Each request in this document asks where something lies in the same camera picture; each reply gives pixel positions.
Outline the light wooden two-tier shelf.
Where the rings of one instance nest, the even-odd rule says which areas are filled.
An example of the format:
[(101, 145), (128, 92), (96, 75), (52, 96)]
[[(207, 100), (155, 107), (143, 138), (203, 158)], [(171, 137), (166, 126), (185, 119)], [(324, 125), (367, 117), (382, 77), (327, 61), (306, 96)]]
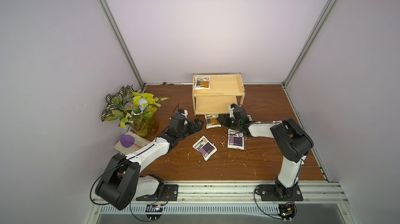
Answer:
[[(210, 77), (210, 89), (194, 90), (196, 77)], [(228, 114), (231, 104), (242, 106), (245, 88), (240, 73), (194, 74), (192, 99), (196, 115)]]

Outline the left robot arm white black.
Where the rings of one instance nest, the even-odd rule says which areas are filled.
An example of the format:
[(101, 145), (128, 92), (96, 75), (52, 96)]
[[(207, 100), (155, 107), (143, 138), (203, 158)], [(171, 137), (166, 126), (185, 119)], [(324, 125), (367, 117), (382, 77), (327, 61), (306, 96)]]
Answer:
[(164, 181), (154, 175), (140, 176), (152, 162), (172, 151), (186, 137), (202, 131), (204, 121), (189, 121), (186, 113), (177, 111), (170, 124), (147, 146), (128, 155), (114, 155), (104, 173), (95, 181), (90, 193), (95, 193), (118, 210), (133, 200), (157, 201), (168, 193)]

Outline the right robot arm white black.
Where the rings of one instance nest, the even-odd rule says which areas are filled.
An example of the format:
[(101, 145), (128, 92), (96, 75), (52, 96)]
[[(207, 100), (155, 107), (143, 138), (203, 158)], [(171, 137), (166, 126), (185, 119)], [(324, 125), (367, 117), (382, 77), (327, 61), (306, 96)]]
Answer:
[(281, 170), (273, 194), (283, 200), (292, 196), (298, 185), (300, 169), (314, 146), (311, 137), (292, 118), (273, 122), (254, 122), (245, 109), (232, 104), (229, 113), (220, 115), (218, 122), (243, 137), (273, 138), (283, 155)]

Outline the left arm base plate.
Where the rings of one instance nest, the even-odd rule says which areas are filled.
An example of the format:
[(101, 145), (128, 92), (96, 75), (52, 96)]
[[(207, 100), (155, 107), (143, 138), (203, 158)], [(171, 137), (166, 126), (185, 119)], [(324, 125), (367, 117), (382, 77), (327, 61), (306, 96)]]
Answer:
[(147, 201), (147, 202), (157, 202), (157, 201), (177, 201), (179, 192), (179, 186), (177, 184), (163, 184), (159, 186), (156, 192), (152, 195), (144, 195), (135, 198), (136, 201)]

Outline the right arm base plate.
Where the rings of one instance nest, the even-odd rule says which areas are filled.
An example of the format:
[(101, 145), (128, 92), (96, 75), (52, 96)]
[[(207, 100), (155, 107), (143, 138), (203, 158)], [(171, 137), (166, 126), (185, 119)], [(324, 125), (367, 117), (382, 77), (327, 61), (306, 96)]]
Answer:
[(260, 184), (255, 188), (255, 194), (259, 195), (261, 200), (265, 202), (304, 201), (298, 184), (291, 188), (272, 184)]

